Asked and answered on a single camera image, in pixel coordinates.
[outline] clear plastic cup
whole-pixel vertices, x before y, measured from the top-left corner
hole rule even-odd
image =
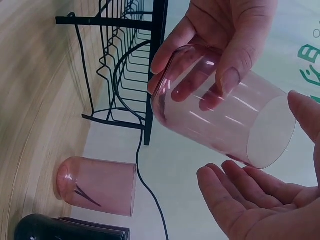
[[[296,126],[287,94],[250,71],[227,94],[216,84],[218,51],[186,45],[171,57],[152,96],[166,128],[247,166],[263,169],[287,148]]]
[[[136,181],[135,164],[70,157],[59,166],[56,188],[72,206],[131,217]]]

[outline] wooden surface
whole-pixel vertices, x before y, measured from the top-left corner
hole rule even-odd
[[[31,213],[68,216],[54,194],[57,166],[81,156],[90,114],[74,26],[55,16],[95,16],[98,0],[0,0],[0,240]],[[102,80],[98,27],[80,27],[95,100]]]

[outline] palm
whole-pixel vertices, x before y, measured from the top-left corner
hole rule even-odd
[[[272,231],[281,228],[278,219],[288,221],[292,217],[287,213],[309,205],[318,197],[317,187],[286,184],[261,170],[251,167],[240,168],[233,161],[226,161],[222,165],[225,173],[214,164],[207,167],[214,171],[231,198],[246,209],[227,227],[226,231],[231,239],[257,239],[251,235],[261,236],[261,233],[266,231],[265,228],[271,234]],[[223,195],[220,198],[215,205],[211,205],[212,213],[225,210],[221,204],[226,198]]]
[[[297,93],[290,93],[288,100],[301,127],[315,143],[315,172],[319,180],[320,105]],[[313,219],[320,209],[318,187],[286,184],[261,170],[241,168],[230,160],[222,164],[222,169],[224,172],[208,164],[197,175],[212,215],[230,239],[301,239],[310,231],[305,228],[317,221]]]

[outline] black wire dish rack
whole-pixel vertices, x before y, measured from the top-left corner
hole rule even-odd
[[[153,11],[145,11],[145,0],[99,0],[94,17],[57,16],[57,25],[74,25],[80,45],[91,115],[84,119],[144,131],[150,144],[153,112],[147,84],[153,74],[150,64],[165,38],[168,0],[154,0]],[[99,26],[102,52],[96,74],[105,80],[102,94],[107,107],[94,106],[87,73],[85,49],[79,26]]]

